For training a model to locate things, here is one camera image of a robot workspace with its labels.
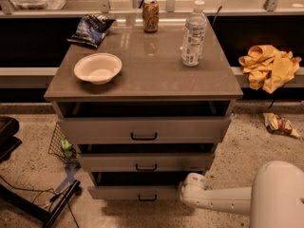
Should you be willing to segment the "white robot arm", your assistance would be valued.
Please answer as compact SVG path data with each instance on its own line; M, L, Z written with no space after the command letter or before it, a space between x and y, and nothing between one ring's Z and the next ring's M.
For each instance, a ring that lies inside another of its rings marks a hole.
M246 215L250 228L304 228L304 171L285 161L260 166L250 187L208 190L203 175L190 173L179 197L192 208Z

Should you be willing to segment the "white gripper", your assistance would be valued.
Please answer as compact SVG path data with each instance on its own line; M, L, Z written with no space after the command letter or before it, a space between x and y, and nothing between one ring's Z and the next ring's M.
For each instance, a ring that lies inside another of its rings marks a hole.
M202 208L205 188L205 177L202 174L188 174L185 180L179 184L180 201L192 208Z

